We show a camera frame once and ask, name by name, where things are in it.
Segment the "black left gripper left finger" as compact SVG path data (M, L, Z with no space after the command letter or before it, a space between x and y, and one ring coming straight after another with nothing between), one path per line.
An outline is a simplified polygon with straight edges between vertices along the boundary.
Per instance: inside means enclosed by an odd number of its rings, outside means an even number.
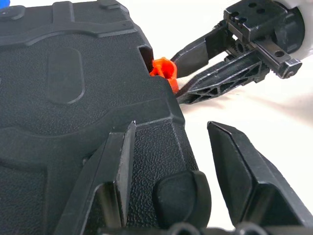
M135 121L115 127L85 163L53 235L83 235L92 205L106 227L127 224L134 162Z

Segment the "orange case latch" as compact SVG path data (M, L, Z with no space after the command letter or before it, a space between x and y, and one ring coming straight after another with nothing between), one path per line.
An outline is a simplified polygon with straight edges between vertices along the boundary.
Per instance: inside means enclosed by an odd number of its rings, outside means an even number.
M149 73L150 76L161 76L166 79L171 86L172 92L177 94L179 91L179 85L177 82L177 66L176 64L162 57L152 62L152 71Z

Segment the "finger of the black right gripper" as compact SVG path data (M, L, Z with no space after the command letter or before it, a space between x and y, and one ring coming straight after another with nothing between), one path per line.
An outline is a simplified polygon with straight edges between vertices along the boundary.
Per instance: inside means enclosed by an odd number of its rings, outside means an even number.
M222 61L192 77L176 94L179 104L194 104L217 98L238 86L258 83L269 67L255 52L248 52L228 62Z
M177 77L189 76L226 51L234 41L232 35L227 23L218 23L212 31L178 51L171 59L177 66Z

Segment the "black plastic tool case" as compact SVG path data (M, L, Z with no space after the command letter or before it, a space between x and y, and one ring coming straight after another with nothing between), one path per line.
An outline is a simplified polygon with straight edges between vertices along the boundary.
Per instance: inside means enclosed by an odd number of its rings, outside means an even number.
M83 235L202 235L207 180L152 60L117 0L0 9L0 235L53 235L85 163L131 121L127 224L94 203Z

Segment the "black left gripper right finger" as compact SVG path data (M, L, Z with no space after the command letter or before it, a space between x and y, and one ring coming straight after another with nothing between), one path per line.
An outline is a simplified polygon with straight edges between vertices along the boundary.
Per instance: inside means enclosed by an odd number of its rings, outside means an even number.
M207 124L219 186L234 226L313 227L313 215L277 169L235 127Z

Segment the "beige table cover sheet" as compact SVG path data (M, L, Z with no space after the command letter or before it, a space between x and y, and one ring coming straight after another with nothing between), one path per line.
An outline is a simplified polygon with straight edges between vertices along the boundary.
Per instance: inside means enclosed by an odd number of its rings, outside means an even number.
M146 35L155 58L171 58L209 32L223 18L223 11L236 2L121 0ZM313 56L303 60L297 75L289 79L270 73L260 83L240 86L221 97L181 109L196 162L211 189L210 227L233 228L215 173L206 128L209 121L244 132L313 214Z

